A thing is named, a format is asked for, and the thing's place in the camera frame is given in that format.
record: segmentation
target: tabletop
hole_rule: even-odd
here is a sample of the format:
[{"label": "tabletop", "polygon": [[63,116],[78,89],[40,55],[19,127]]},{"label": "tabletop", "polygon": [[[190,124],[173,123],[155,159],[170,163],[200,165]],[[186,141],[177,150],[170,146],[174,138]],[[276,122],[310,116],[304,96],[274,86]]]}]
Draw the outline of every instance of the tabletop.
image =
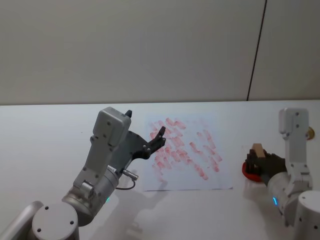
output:
[{"label": "tabletop", "polygon": [[132,110],[130,130],[145,138],[148,114],[213,114],[233,188],[144,192],[146,160],[137,159],[128,168],[140,176],[136,187],[116,190],[79,229],[81,240],[290,239],[293,229],[267,188],[241,171],[253,143],[284,157],[278,113],[286,107],[309,110],[315,139],[307,142],[307,164],[320,190],[320,100],[0,106],[0,232],[29,203],[56,203],[68,192],[86,161],[97,114],[108,106]]}]

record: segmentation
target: wooden block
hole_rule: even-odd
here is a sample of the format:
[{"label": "wooden block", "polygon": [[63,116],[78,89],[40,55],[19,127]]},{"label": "wooden block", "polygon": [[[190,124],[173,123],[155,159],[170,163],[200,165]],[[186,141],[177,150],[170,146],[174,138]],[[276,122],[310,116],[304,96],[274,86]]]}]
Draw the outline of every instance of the wooden block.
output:
[{"label": "wooden block", "polygon": [[257,156],[258,158],[265,158],[265,157],[266,157],[266,156],[265,156],[265,153],[264,153],[264,149],[263,149],[261,143],[254,143],[254,144],[252,145],[252,148],[251,148],[251,149],[253,149],[253,150],[255,151],[256,156]]}]

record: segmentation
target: white wall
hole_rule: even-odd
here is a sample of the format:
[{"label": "white wall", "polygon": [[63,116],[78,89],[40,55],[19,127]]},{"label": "white wall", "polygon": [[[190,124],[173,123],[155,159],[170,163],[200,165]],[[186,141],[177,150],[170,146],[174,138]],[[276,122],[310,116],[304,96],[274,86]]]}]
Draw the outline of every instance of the white wall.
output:
[{"label": "white wall", "polygon": [[319,12],[319,0],[268,0],[250,100],[320,99]]},{"label": "white wall", "polygon": [[264,0],[1,0],[0,104],[245,100]]}]

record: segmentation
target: paper sheet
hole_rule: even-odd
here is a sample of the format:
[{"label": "paper sheet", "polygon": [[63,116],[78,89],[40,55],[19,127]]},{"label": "paper sheet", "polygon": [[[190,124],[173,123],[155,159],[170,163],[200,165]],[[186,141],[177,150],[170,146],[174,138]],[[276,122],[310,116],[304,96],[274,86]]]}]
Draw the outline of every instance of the paper sheet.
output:
[{"label": "paper sheet", "polygon": [[150,140],[162,126],[166,143],[146,161],[144,191],[157,191],[163,182],[161,190],[232,188],[212,115],[150,115],[146,119]]}]

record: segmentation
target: brown object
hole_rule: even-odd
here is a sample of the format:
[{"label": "brown object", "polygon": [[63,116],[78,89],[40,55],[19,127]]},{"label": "brown object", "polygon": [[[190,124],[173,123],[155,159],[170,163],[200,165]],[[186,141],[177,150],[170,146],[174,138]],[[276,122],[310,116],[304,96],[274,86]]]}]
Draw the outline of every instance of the brown object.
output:
[{"label": "brown object", "polygon": [[251,149],[255,151],[255,154],[258,158],[266,157],[261,143],[254,143]]},{"label": "brown object", "polygon": [[307,140],[311,140],[311,139],[314,139],[315,138],[315,131],[313,130],[313,128],[312,127],[309,127],[308,128],[308,138],[307,138]]}]

